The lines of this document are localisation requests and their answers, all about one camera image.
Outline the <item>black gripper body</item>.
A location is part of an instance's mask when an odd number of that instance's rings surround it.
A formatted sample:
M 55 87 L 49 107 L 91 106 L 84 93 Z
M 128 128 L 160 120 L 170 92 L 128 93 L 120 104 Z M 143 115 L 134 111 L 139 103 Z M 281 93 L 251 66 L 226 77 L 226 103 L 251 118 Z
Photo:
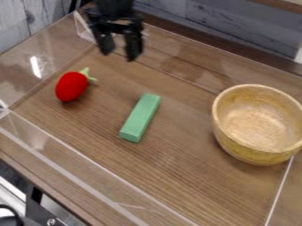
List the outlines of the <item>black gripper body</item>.
M 143 18 L 134 10 L 134 0 L 93 0 L 84 9 L 93 34 L 142 34 Z

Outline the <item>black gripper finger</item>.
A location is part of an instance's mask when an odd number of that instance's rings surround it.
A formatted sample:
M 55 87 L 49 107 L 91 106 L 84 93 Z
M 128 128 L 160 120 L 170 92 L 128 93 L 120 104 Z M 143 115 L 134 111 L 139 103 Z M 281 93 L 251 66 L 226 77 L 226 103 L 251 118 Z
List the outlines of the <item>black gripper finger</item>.
M 114 36 L 107 31 L 103 31 L 99 26 L 91 26 L 91 30 L 100 52 L 107 56 L 116 47 Z
M 126 30 L 124 40 L 126 40 L 126 58 L 128 62 L 132 62 L 143 53 L 144 49 L 143 35 L 140 32 Z

